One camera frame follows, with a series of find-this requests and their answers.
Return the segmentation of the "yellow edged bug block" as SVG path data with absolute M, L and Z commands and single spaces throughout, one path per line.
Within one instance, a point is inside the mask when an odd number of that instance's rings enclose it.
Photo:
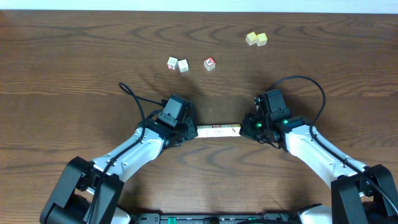
M 203 138 L 205 134 L 203 133 L 203 126 L 197 126 L 198 138 Z

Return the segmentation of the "green edged wooden block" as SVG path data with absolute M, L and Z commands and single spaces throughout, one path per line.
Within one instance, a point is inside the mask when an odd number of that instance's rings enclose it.
M 211 138 L 213 136 L 213 128 L 211 125 L 201 127 L 201 137 Z

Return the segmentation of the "yellow face wooden block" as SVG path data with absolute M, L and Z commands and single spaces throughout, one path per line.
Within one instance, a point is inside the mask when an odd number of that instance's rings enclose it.
M 240 124 L 232 124 L 231 125 L 231 133 L 233 136 L 240 136 L 241 125 Z

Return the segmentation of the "red spiral wooden block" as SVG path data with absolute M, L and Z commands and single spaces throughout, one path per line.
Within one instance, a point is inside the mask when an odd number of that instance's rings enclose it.
M 223 127 L 222 127 L 222 125 L 219 125 L 219 124 L 212 125 L 211 126 L 211 130 L 212 130 L 211 136 L 213 138 L 219 138 L 219 137 L 223 136 Z

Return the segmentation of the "plain cream wooden block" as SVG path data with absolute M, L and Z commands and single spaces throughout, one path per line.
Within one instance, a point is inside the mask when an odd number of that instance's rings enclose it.
M 231 137 L 234 136 L 233 127 L 230 124 L 221 126 L 221 135 L 223 137 Z

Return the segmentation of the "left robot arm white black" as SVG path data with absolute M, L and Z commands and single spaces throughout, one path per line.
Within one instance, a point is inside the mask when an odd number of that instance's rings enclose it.
M 129 223 L 116 214 L 124 183 L 166 149 L 197 137 L 197 124 L 185 118 L 175 127 L 147 119 L 113 151 L 92 161 L 73 158 L 63 170 L 40 214 L 41 223 Z

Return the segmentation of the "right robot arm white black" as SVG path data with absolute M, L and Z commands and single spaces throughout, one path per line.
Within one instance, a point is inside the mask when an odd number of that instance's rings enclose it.
M 301 223 L 397 223 L 397 189 L 391 172 L 369 167 L 326 140 L 301 116 L 248 113 L 240 134 L 299 158 L 331 190 L 331 206 L 312 205 Z

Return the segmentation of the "blue letter white block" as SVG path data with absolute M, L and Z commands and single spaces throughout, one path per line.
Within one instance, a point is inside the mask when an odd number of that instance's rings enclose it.
M 179 68 L 180 72 L 189 71 L 189 64 L 188 64 L 187 59 L 179 60 L 178 61 L 178 68 Z

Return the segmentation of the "red number three block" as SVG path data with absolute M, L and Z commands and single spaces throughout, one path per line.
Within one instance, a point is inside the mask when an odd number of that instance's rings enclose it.
M 175 57 L 169 57 L 167 61 L 167 68 L 169 70 L 176 70 L 178 67 L 178 59 Z

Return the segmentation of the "red letter A block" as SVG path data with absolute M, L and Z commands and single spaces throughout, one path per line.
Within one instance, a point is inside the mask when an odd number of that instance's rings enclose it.
M 213 57 L 208 57 L 204 60 L 205 68 L 210 71 L 216 67 L 216 62 Z

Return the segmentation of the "yellow block left of pair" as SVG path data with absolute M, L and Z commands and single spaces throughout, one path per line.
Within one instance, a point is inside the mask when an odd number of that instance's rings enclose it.
M 257 42 L 257 34 L 255 32 L 250 32 L 246 35 L 246 42 L 248 45 L 253 45 Z

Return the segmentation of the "yellow block of pair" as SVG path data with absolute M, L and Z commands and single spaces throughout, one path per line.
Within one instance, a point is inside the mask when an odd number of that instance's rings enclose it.
M 268 41 L 268 38 L 267 38 L 267 36 L 266 36 L 266 34 L 264 32 L 257 35 L 256 44 L 257 44 L 258 47 L 266 45 L 267 41 Z
M 257 34 L 255 32 L 250 32 L 246 35 L 246 42 L 248 45 L 253 45 L 257 42 Z

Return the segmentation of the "yellow block right of pair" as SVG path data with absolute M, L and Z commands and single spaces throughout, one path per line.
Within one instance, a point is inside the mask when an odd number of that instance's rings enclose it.
M 267 38 L 267 36 L 266 36 L 266 34 L 264 32 L 257 35 L 256 44 L 257 44 L 258 47 L 266 45 L 267 41 L 268 41 L 268 38 Z

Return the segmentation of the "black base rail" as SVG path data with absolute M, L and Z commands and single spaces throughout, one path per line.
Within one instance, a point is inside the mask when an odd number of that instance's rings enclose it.
M 195 214 L 195 213 L 140 213 L 133 214 L 130 224 L 234 224 L 250 220 L 259 223 L 301 223 L 297 213 Z

